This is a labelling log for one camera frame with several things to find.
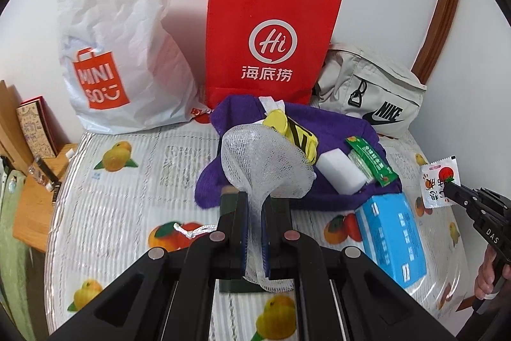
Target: brown wooden trim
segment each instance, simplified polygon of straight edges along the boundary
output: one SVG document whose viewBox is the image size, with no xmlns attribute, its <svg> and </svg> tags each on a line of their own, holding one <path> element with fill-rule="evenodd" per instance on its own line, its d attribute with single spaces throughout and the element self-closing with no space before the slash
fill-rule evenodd
<svg viewBox="0 0 511 341">
<path fill-rule="evenodd" d="M 459 0 L 438 0 L 426 39 L 412 67 L 412 72 L 426 84 L 444 48 Z"/>
<path fill-rule="evenodd" d="M 476 299 L 475 296 L 463 299 L 463 301 L 461 302 L 461 304 L 459 304 L 458 309 L 456 309 L 456 311 L 463 311 L 464 309 L 470 308 L 474 303 L 475 299 Z"/>
</svg>

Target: metal rivet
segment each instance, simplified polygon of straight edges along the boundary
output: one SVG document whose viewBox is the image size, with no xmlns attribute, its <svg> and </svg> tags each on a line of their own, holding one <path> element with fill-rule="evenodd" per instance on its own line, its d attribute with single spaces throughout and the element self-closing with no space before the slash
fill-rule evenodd
<svg viewBox="0 0 511 341">
<path fill-rule="evenodd" d="M 346 256 L 351 257 L 352 259 L 356 259 L 360 256 L 360 250 L 355 246 L 348 246 L 344 249 L 344 253 Z"/>
<path fill-rule="evenodd" d="M 149 251 L 149 257 L 152 260 L 161 259 L 165 255 L 165 250 L 163 250 L 161 247 L 153 247 Z"/>
<path fill-rule="evenodd" d="M 225 239 L 225 233 L 223 231 L 213 231 L 210 234 L 211 241 L 222 241 Z"/>
<path fill-rule="evenodd" d="M 295 241 L 295 240 L 298 240 L 300 238 L 300 233 L 298 231 L 296 231 L 296 230 L 287 230 L 284 233 L 284 238 L 286 240 Z"/>
</svg>

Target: wooden desk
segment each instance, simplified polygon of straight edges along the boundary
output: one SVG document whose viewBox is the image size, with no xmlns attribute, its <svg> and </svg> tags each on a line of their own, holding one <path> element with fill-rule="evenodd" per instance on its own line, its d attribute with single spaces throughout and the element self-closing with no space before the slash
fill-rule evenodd
<svg viewBox="0 0 511 341">
<path fill-rule="evenodd" d="M 65 153 L 76 144 L 64 146 L 56 158 L 45 159 L 51 170 L 62 179 L 69 161 Z M 48 233 L 53 216 L 53 192 L 48 192 L 31 176 L 27 177 L 12 228 L 12 236 L 40 252 L 46 252 Z"/>
</svg>

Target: blue package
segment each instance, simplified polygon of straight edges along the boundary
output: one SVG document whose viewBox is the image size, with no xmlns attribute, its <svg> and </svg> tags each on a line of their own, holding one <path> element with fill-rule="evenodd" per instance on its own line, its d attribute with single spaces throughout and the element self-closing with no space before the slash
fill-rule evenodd
<svg viewBox="0 0 511 341">
<path fill-rule="evenodd" d="M 421 238 L 403 193 L 375 195 L 356 215 L 365 253 L 402 288 L 426 274 Z"/>
</svg>

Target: purple cloth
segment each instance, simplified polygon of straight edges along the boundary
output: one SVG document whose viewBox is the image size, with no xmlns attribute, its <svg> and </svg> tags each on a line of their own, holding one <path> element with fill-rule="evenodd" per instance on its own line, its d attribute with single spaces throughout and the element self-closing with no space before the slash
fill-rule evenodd
<svg viewBox="0 0 511 341">
<path fill-rule="evenodd" d="M 367 140 L 386 160 L 385 150 L 378 142 L 376 131 L 365 120 L 293 103 L 286 103 L 286 114 L 316 135 L 318 156 L 335 148 L 348 154 L 352 148 L 345 139 L 349 136 L 360 136 Z M 210 120 L 222 137 L 233 126 L 254 123 L 265 117 L 264 108 L 258 98 L 228 96 L 210 115 Z M 298 205 L 305 210 L 354 210 L 373 195 L 402 192 L 401 181 L 397 179 L 385 187 L 379 183 L 373 183 L 366 185 L 357 194 L 339 195 L 316 167 L 314 167 L 314 171 L 317 178 Z M 218 155 L 200 174 L 195 188 L 195 201 L 201 208 L 220 205 L 220 193 L 224 185 L 229 185 L 229 182 L 223 172 L 220 155 Z"/>
</svg>

